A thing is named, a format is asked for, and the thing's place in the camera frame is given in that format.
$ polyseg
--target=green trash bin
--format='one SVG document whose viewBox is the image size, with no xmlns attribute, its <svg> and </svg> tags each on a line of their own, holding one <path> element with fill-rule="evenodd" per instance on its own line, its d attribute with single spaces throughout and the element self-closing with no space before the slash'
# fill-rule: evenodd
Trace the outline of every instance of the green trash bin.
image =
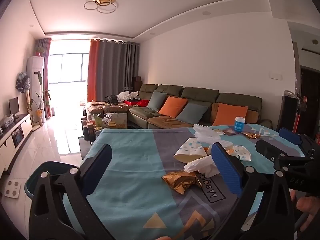
<svg viewBox="0 0 320 240">
<path fill-rule="evenodd" d="M 24 191 L 26 192 L 27 196 L 32 200 L 33 193 L 36 189 L 36 185 L 38 182 L 38 178 L 42 172 L 47 171 L 50 173 L 51 176 L 56 176 L 60 174 L 66 173 L 70 170 L 74 165 L 67 164 L 67 163 L 60 163 L 60 162 L 45 162 L 42 163 L 29 177 L 27 182 L 24 185 Z"/>
</svg>

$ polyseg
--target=sofa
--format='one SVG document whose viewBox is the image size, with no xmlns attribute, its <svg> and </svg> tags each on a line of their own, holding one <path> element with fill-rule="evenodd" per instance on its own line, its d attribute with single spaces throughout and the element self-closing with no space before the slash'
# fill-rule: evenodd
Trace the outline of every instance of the sofa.
<svg viewBox="0 0 320 240">
<path fill-rule="evenodd" d="M 175 85 L 144 84 L 140 88 L 140 98 L 150 100 L 153 91 L 167 93 L 167 97 L 180 97 L 188 102 L 207 106 L 208 109 L 198 124 L 211 126 L 217 115 L 219 103 L 233 106 L 248 106 L 247 123 L 258 123 L 272 128 L 270 120 L 261 120 L 262 98 L 234 93 L 219 93 L 218 90 L 206 88 L 193 88 Z M 159 114 L 148 107 L 133 107 L 129 110 L 128 120 L 143 129 L 167 129 L 178 127 L 192 127 L 192 124 L 182 122 L 175 118 Z"/>
</svg>

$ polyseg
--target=gray curtain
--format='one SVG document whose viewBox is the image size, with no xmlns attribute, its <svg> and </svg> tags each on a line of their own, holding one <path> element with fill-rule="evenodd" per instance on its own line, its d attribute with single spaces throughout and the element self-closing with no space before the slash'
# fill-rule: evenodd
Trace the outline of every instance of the gray curtain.
<svg viewBox="0 0 320 240">
<path fill-rule="evenodd" d="M 138 74 L 140 46 L 134 42 L 100 41 L 96 93 L 97 101 L 130 89 Z"/>
</svg>

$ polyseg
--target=orange pillow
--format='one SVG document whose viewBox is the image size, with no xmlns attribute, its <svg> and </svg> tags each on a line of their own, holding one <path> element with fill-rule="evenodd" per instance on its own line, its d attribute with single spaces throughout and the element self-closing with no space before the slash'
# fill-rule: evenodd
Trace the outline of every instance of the orange pillow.
<svg viewBox="0 0 320 240">
<path fill-rule="evenodd" d="M 178 114 L 180 114 L 181 110 L 187 102 L 188 99 L 186 98 L 168 97 L 168 99 L 165 101 L 164 105 L 160 109 L 159 114 L 176 118 Z"/>
<path fill-rule="evenodd" d="M 245 118 L 248 111 L 247 106 L 231 106 L 219 103 L 217 117 L 213 122 L 215 125 L 234 125 L 237 116 Z"/>
</svg>

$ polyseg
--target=finger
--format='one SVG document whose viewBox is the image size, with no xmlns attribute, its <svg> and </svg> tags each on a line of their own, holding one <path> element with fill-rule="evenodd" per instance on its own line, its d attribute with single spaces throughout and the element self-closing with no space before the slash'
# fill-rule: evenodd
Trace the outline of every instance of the finger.
<svg viewBox="0 0 320 240">
<path fill-rule="evenodd" d="M 315 216 L 320 208 L 320 198 L 317 197 L 302 197 L 297 202 L 297 209 L 302 212 L 309 212 Z"/>
<path fill-rule="evenodd" d="M 163 236 L 163 237 L 160 237 L 160 238 L 158 238 L 156 240 L 171 240 L 171 238 L 168 237 L 168 236 Z"/>
<path fill-rule="evenodd" d="M 300 227 L 300 231 L 303 232 L 304 230 L 306 230 L 306 228 L 310 225 L 312 220 L 313 220 L 313 215 L 309 215 L 307 220 Z"/>
<path fill-rule="evenodd" d="M 294 201 L 294 197 L 296 196 L 296 191 L 290 188 L 289 188 L 289 191 L 290 191 L 291 201 Z"/>
</svg>

